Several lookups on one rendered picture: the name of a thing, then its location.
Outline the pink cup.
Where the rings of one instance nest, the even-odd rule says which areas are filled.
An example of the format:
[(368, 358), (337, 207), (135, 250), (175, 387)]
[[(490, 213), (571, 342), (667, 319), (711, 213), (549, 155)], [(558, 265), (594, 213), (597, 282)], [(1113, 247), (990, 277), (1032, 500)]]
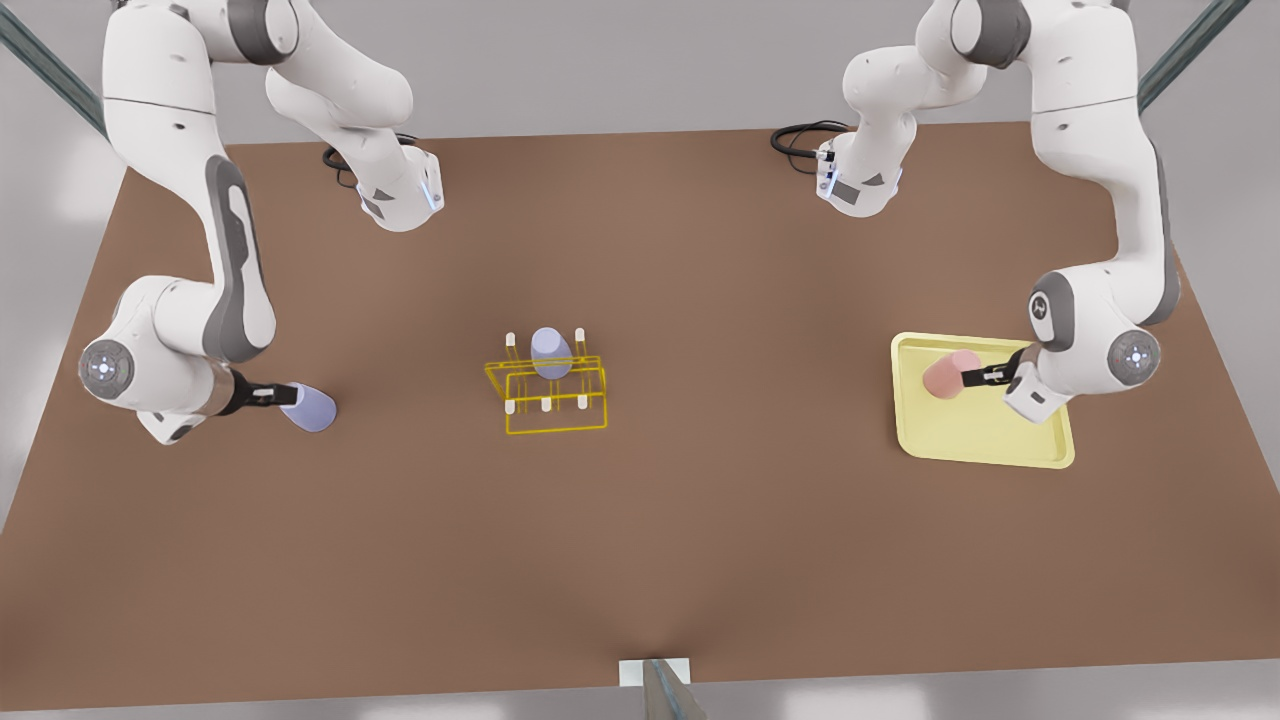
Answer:
[(954, 398), (965, 389), (965, 374), (983, 368), (980, 357), (968, 348), (947, 354), (924, 372), (922, 383), (936, 398)]

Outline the lavender cup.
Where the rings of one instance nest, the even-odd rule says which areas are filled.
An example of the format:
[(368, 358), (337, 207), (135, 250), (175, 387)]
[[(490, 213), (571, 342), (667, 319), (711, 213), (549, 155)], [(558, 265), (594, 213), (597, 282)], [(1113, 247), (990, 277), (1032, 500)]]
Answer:
[(534, 332), (530, 346), (534, 370), (547, 380), (566, 377), (573, 366), (573, 350), (568, 341), (552, 327)]
[(274, 401), (292, 423), (310, 433), (325, 430), (337, 419), (337, 402), (310, 386), (276, 386)]

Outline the pale yellow tray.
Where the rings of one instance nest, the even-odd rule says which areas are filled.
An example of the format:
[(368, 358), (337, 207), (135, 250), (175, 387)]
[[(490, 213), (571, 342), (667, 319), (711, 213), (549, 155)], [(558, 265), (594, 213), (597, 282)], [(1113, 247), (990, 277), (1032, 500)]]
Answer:
[(968, 348), (983, 366), (1005, 363), (1028, 345), (1024, 340), (902, 332), (891, 343), (893, 406), (899, 443), (914, 457), (960, 462), (1062, 469), (1075, 446), (1065, 406), (1034, 424), (1004, 402), (1002, 386), (963, 389), (937, 398), (923, 375), (933, 363)]

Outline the silver frame post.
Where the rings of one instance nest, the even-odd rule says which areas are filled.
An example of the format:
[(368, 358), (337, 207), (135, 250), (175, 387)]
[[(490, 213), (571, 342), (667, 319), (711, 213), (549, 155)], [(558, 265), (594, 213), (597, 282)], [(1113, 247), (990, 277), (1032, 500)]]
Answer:
[(108, 137), (101, 97), (3, 1), (0, 1), (0, 44), (4, 44), (104, 138)]
[(1139, 114), (1144, 113), (1251, 3), (1252, 0), (1211, 0), (1142, 76), (1137, 95)]
[(643, 661), (645, 720), (708, 720), (687, 685), (664, 659)]

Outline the white post foot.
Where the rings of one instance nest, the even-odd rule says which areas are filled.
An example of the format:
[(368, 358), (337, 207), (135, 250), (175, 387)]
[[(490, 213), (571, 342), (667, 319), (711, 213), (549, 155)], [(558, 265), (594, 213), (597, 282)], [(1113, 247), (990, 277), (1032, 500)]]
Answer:
[[(644, 667), (652, 665), (652, 662), (655, 661), (657, 661), (655, 659), (621, 660), (618, 662), (618, 679), (620, 679), (618, 685), (620, 687), (643, 685)], [(662, 659), (660, 661), (667, 664), (667, 666), (675, 673), (675, 675), (680, 679), (681, 683), (687, 685), (692, 682), (689, 659), (685, 657)]]

